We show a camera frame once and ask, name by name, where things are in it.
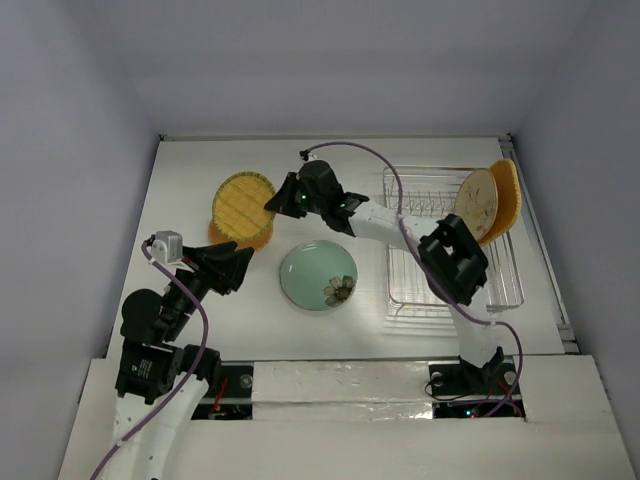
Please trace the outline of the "orange wicker plate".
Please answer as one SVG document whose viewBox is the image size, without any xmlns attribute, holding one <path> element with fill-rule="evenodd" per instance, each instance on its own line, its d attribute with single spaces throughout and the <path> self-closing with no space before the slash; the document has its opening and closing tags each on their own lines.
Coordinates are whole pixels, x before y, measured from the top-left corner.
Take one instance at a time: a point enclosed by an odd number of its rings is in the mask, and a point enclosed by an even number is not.
<svg viewBox="0 0 640 480">
<path fill-rule="evenodd" d="M 494 223 L 479 241 L 481 247 L 486 247 L 515 225 L 522 205 L 518 172 L 514 161 L 503 158 L 495 162 L 489 171 L 496 182 L 498 203 Z"/>
<path fill-rule="evenodd" d="M 211 244 L 222 244 L 235 242 L 239 249 L 253 248 L 255 251 L 263 250 L 273 235 L 273 226 L 269 225 L 263 232 L 253 236 L 252 238 L 241 239 L 235 234 L 225 233 L 215 222 L 211 220 L 208 226 L 208 240 Z"/>
</svg>

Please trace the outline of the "yellow-green woven plate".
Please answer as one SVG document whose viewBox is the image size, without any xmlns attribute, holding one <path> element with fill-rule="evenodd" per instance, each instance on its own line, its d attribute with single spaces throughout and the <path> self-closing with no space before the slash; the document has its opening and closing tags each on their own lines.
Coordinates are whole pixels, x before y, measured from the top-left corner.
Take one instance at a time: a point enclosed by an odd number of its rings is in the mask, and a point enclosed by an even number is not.
<svg viewBox="0 0 640 480">
<path fill-rule="evenodd" d="M 252 238 L 273 226 L 275 214 L 264 209 L 275 195 L 273 184 L 257 172 L 240 172 L 227 178 L 212 202 L 212 219 L 225 233 Z"/>
</svg>

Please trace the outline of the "teal floral plate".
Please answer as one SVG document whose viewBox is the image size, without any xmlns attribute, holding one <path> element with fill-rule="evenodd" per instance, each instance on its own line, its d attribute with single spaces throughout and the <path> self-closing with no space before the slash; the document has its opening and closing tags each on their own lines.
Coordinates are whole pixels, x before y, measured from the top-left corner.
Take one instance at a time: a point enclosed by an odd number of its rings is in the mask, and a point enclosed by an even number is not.
<svg viewBox="0 0 640 480">
<path fill-rule="evenodd" d="M 282 260 L 279 280 L 295 306 L 325 312 L 346 303 L 354 294 L 358 270 L 352 255 L 328 240 L 303 243 Z"/>
</svg>

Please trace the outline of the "cream floral plate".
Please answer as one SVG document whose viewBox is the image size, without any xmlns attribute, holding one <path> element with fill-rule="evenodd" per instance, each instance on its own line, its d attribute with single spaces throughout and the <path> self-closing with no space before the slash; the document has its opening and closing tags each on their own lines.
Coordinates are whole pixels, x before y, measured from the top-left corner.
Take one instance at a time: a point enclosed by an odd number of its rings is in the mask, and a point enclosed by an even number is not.
<svg viewBox="0 0 640 480">
<path fill-rule="evenodd" d="M 476 169 L 461 184 L 453 213 L 460 217 L 476 240 L 480 240 L 494 224 L 498 207 L 498 191 L 488 169 Z"/>
</svg>

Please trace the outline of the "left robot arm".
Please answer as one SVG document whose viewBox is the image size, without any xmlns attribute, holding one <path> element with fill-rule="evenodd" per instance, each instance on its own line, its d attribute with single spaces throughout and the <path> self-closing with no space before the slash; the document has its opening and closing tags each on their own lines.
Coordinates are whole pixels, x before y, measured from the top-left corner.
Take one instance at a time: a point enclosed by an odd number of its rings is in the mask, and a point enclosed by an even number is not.
<svg viewBox="0 0 640 480">
<path fill-rule="evenodd" d="M 207 316 L 202 301 L 208 293 L 240 288 L 253 248 L 234 242 L 186 247 L 180 234 L 159 231 L 141 249 L 169 283 L 162 294 L 136 290 L 122 305 L 113 445 L 95 479 L 163 479 L 191 419 L 251 414 L 252 366 L 223 365 L 206 345 L 207 327 L 195 345 L 175 342 L 194 313 Z"/>
</svg>

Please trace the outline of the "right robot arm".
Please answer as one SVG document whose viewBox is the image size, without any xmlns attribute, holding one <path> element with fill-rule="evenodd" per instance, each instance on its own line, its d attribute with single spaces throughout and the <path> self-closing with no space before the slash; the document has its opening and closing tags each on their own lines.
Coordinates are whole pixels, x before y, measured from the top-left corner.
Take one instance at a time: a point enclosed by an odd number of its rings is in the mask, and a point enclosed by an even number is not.
<svg viewBox="0 0 640 480">
<path fill-rule="evenodd" d="M 264 208 L 296 219 L 315 214 L 336 232 L 411 254 L 431 292 L 451 312 L 459 340 L 462 384 L 482 392 L 496 381 L 504 353 L 486 313 L 483 287 L 488 259 L 458 216 L 433 220 L 403 215 L 363 194 L 344 190 L 323 160 L 288 173 Z"/>
</svg>

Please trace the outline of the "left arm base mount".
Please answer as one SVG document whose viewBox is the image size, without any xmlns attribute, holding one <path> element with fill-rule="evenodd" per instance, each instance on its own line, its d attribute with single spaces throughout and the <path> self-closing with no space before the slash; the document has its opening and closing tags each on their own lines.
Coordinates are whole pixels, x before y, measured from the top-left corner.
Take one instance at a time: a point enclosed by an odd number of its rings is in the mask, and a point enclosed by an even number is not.
<svg viewBox="0 0 640 480">
<path fill-rule="evenodd" d="M 192 420 L 251 420 L 254 364 L 223 362 L 220 379 L 196 406 Z"/>
</svg>

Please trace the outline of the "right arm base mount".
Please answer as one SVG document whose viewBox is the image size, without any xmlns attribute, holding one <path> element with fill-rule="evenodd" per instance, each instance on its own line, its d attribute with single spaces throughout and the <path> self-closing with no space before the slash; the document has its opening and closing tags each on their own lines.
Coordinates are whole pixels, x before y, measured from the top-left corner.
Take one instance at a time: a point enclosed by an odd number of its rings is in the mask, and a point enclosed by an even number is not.
<svg viewBox="0 0 640 480">
<path fill-rule="evenodd" d="M 462 367 L 454 362 L 428 363 L 425 394 L 433 401 L 436 419 L 475 419 L 491 415 L 504 418 L 526 418 L 520 388 L 512 387 L 516 367 L 512 362 L 502 364 L 486 383 L 472 386 L 462 374 Z"/>
</svg>

